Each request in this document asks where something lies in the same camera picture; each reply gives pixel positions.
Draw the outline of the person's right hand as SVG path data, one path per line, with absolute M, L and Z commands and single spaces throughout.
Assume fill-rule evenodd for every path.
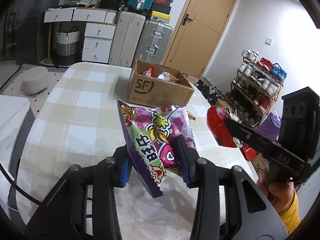
M 266 185 L 267 173 L 264 169 L 257 181 L 257 186 L 264 193 L 265 196 L 268 194 L 274 195 L 277 200 L 272 204 L 277 213 L 283 213 L 292 204 L 295 195 L 295 189 L 293 187 L 293 182 L 279 183 L 271 182 Z

